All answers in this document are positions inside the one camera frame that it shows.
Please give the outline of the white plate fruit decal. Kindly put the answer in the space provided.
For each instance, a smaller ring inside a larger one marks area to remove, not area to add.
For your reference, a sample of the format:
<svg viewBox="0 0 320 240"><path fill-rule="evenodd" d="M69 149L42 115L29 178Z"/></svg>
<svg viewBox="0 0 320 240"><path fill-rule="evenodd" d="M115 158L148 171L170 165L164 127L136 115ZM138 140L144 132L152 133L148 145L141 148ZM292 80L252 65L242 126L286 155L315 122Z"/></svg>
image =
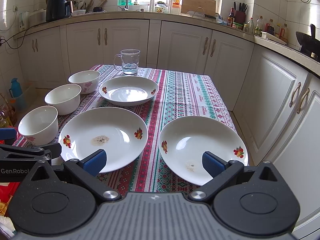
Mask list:
<svg viewBox="0 0 320 240"><path fill-rule="evenodd" d="M154 81L138 76L115 77L99 87L99 94L117 106L138 106L153 99L159 92Z"/></svg>
<svg viewBox="0 0 320 240"><path fill-rule="evenodd" d="M225 124L205 116L185 116L172 120L161 130L158 145L166 165L182 179L202 186L212 176L202 165L209 151L224 161L248 165L248 152L238 134Z"/></svg>

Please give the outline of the white plate with stain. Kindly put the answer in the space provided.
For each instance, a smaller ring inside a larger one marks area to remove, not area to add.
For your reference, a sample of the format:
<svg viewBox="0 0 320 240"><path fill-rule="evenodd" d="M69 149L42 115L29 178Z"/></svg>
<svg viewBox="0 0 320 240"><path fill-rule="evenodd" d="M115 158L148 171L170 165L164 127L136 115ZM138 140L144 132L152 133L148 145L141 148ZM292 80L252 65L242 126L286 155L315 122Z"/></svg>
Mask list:
<svg viewBox="0 0 320 240"><path fill-rule="evenodd" d="M82 160L97 150L106 152L102 173L129 165L143 152L148 128L136 113L118 107L99 107L73 117L62 128L61 157Z"/></svg>

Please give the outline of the white kitchen cabinets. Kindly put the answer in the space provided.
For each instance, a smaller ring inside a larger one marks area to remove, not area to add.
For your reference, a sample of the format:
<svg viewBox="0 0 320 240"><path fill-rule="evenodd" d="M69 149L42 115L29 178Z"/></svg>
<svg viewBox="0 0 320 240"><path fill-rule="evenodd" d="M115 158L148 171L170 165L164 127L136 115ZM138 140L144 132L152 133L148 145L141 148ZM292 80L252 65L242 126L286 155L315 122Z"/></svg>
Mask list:
<svg viewBox="0 0 320 240"><path fill-rule="evenodd" d="M319 237L319 64L290 47L217 24L74 18L16 38L25 82L53 89L91 68L101 81L123 49L140 50L140 68L207 75L224 101L249 162L271 161L294 192L293 234Z"/></svg>

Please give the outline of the blue thermos bottle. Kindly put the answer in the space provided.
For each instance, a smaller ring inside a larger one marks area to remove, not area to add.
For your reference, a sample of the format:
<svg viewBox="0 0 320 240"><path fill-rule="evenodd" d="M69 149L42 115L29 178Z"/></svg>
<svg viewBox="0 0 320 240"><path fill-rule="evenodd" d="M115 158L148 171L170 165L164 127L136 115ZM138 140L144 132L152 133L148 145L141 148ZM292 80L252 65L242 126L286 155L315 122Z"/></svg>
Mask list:
<svg viewBox="0 0 320 240"><path fill-rule="evenodd" d="M17 81L17 78L13 78L11 80L11 87L9 89L9 93L12 98L17 98L22 95L22 88L20 83Z"/></svg>

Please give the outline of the patterned red green tablecloth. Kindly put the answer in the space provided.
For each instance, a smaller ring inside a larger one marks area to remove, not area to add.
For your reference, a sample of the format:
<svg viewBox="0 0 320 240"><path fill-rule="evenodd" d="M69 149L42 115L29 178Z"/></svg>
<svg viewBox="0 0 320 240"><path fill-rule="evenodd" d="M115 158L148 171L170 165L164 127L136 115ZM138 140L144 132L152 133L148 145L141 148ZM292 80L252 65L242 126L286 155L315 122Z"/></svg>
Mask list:
<svg viewBox="0 0 320 240"><path fill-rule="evenodd" d="M196 185L174 174L162 159L158 148L161 129L182 116L206 116L235 129L233 120L207 75L153 68L140 68L138 75L155 81L159 86L155 98L128 108L145 121L147 145L134 162L114 172L101 173L98 179L120 194L129 191L188 194L196 189Z"/></svg>

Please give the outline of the white bowl pink flowers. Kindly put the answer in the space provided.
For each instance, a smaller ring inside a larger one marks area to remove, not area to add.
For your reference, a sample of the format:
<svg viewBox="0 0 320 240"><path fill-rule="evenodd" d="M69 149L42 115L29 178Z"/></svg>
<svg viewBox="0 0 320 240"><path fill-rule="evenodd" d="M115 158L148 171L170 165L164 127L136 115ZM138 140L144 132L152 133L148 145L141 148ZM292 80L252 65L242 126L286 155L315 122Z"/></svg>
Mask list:
<svg viewBox="0 0 320 240"><path fill-rule="evenodd" d="M70 83L81 87L81 95L94 92L99 84L100 73L96 70L86 70L75 73L68 78Z"/></svg>

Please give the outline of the clear glass mug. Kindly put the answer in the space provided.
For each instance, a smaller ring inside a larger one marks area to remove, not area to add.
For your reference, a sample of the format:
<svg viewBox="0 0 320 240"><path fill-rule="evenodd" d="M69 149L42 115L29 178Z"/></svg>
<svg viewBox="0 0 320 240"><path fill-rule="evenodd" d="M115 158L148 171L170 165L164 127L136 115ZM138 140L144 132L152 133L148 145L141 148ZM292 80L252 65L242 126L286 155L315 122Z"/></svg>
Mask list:
<svg viewBox="0 0 320 240"><path fill-rule="evenodd" d="M121 66L116 66L116 58L120 58ZM123 49L114 56L113 67L117 71L122 71L124 75L137 75L140 59L140 50Z"/></svg>

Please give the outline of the black air fryer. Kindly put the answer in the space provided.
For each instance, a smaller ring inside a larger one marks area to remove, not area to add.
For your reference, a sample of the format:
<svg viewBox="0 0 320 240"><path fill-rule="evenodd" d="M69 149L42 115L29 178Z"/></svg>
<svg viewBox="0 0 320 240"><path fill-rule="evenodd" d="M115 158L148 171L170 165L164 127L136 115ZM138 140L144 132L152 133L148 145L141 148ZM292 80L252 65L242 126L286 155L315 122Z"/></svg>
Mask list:
<svg viewBox="0 0 320 240"><path fill-rule="evenodd" d="M69 18L73 13L71 0L46 0L46 22Z"/></svg>

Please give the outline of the dark soy sauce bottle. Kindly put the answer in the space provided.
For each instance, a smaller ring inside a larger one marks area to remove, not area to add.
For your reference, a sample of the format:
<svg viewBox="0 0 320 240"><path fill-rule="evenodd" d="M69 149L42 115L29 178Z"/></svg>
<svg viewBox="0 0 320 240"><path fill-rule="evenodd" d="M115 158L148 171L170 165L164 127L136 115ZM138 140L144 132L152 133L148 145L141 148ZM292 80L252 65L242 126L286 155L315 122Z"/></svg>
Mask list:
<svg viewBox="0 0 320 240"><path fill-rule="evenodd" d="M234 16L234 8L231 7L230 14L229 14L228 19L227 19L227 25L228 25L229 27L232 27L233 22L234 22L234 19L235 19L235 16Z"/></svg>

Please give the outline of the black wok pan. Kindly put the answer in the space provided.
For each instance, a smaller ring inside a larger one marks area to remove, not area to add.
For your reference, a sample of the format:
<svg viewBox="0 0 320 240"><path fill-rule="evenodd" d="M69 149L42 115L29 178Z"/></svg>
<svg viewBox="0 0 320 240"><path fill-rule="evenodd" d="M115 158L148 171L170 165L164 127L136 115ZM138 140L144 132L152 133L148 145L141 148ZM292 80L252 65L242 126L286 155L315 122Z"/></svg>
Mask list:
<svg viewBox="0 0 320 240"><path fill-rule="evenodd" d="M296 38L300 44L300 52L317 62L320 60L320 41L316 39L316 27L310 24L311 35L297 31Z"/></svg>

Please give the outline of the knife block with knives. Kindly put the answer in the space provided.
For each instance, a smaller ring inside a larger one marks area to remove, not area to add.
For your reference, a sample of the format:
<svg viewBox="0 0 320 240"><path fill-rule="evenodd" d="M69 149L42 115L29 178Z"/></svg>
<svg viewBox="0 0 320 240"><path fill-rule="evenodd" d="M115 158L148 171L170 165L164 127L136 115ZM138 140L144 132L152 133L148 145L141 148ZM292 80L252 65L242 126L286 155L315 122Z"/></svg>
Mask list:
<svg viewBox="0 0 320 240"><path fill-rule="evenodd" d="M246 18L246 10L248 5L245 3L234 2L234 22L244 24Z"/></svg>

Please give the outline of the wooden cutting board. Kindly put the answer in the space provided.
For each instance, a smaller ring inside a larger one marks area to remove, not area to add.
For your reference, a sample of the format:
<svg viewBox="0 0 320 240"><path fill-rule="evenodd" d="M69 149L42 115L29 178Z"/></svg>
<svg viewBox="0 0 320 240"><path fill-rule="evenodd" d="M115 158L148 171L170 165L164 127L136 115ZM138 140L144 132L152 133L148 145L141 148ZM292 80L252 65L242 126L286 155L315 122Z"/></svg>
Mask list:
<svg viewBox="0 0 320 240"><path fill-rule="evenodd" d="M195 12L197 8L202 8L205 15L215 17L216 0L182 0L181 13Z"/></svg>

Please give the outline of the orange juice bottle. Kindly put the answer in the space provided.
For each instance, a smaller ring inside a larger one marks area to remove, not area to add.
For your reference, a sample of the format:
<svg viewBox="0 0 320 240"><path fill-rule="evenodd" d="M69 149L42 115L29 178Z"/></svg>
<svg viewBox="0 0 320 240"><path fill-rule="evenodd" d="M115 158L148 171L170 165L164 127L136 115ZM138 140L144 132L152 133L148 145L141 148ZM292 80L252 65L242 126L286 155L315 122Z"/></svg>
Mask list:
<svg viewBox="0 0 320 240"><path fill-rule="evenodd" d="M179 14L180 12L180 0L172 0L172 9L171 13L172 14Z"/></svg>

